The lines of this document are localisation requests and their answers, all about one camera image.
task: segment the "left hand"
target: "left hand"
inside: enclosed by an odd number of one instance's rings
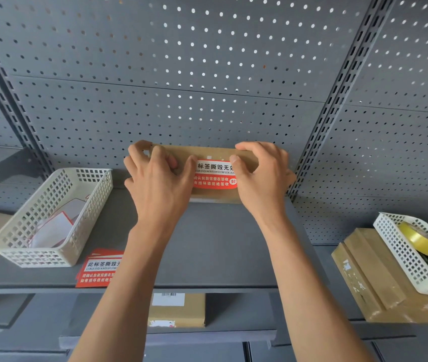
[[[177,176],[171,170],[177,160],[164,147],[155,146],[151,158],[143,153],[151,145],[142,140],[128,148],[124,164],[132,177],[125,186],[135,202],[139,224],[173,231],[189,203],[197,158],[191,155]]]

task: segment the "packing tape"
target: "packing tape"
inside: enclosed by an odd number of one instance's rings
[[[428,234],[408,222],[399,224],[398,229],[417,251],[428,255]]]

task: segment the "roll of tape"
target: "roll of tape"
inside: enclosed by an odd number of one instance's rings
[[[417,251],[428,255],[428,234],[408,222],[399,224],[398,229]]]

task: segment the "right hand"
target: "right hand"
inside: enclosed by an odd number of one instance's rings
[[[284,194],[296,181],[295,173],[288,169],[288,153],[269,142],[240,142],[236,149],[252,151],[259,160],[250,173],[239,156],[230,157],[242,204],[257,221],[284,215]]]

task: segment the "barcode label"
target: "barcode label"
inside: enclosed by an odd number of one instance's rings
[[[162,292],[154,293],[152,306],[184,306],[185,293]]]

